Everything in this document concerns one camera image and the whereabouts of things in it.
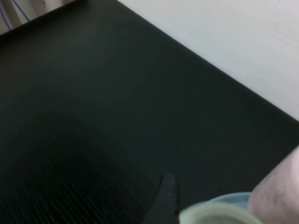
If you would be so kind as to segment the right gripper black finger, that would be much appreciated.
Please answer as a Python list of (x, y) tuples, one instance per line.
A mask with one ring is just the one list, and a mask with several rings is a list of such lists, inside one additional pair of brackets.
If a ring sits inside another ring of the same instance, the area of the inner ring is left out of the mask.
[(164, 174), (157, 196), (142, 224), (179, 224), (179, 185), (173, 174)]

